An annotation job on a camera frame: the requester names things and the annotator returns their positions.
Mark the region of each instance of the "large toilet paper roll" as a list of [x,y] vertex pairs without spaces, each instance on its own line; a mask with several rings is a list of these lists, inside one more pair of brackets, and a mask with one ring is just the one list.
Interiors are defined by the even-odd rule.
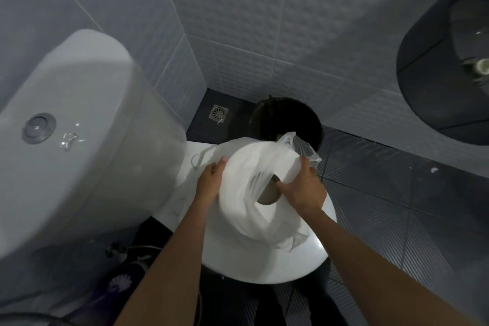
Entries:
[[292,250],[308,238],[309,228],[285,197],[280,195],[271,205],[249,198],[257,178],[269,180],[270,174],[275,174],[284,183],[292,182],[301,167],[299,154],[281,143],[250,138],[239,142],[240,148],[230,155],[224,169],[219,191],[221,212],[242,235]]

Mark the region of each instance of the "black bucket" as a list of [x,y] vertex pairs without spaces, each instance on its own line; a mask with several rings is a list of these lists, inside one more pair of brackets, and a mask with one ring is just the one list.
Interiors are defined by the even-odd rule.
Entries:
[[261,141],[275,142],[288,132],[296,132],[316,152],[324,138],[321,121],[305,103],[293,98],[272,96],[258,102],[249,120],[249,136]]

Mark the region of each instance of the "round chrome flush button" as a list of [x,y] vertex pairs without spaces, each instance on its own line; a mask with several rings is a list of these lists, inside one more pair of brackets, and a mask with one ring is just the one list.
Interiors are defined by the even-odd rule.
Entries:
[[48,139],[56,129],[56,119],[42,112],[28,119],[22,128],[22,140],[27,144],[38,144]]

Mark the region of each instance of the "tiled wall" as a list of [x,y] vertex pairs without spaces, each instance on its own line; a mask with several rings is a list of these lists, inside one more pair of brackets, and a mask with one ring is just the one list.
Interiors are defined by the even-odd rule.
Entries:
[[[190,125],[206,85],[171,0],[0,0],[0,110],[45,54],[84,28],[119,40]],[[77,299],[117,265],[105,258],[107,245],[133,233],[0,260],[0,312],[55,312]]]
[[207,87],[172,0],[0,0],[0,109],[46,53],[83,28],[120,41],[190,125]]
[[489,176],[489,148],[430,129],[400,94],[396,58],[436,0],[173,0],[209,88],[304,101],[323,124]]

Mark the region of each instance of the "forearm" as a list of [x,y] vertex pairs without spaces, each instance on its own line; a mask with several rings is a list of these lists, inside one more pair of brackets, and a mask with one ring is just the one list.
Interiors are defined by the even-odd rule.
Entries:
[[192,203],[115,326],[193,325],[207,214]]
[[323,244],[369,324],[471,324],[324,212],[305,213],[303,218]]

